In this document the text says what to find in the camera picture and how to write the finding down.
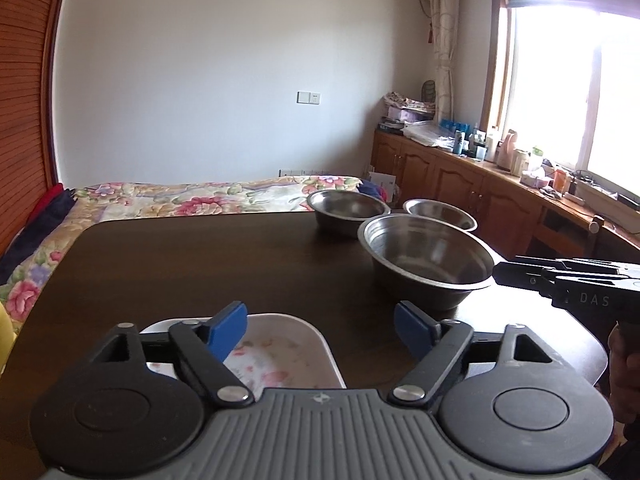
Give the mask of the person's right hand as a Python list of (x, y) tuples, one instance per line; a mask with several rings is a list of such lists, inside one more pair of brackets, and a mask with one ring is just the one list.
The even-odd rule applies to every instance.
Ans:
[(611, 408), (618, 422), (632, 424), (639, 416), (639, 355), (627, 351), (618, 325), (608, 336), (608, 350)]

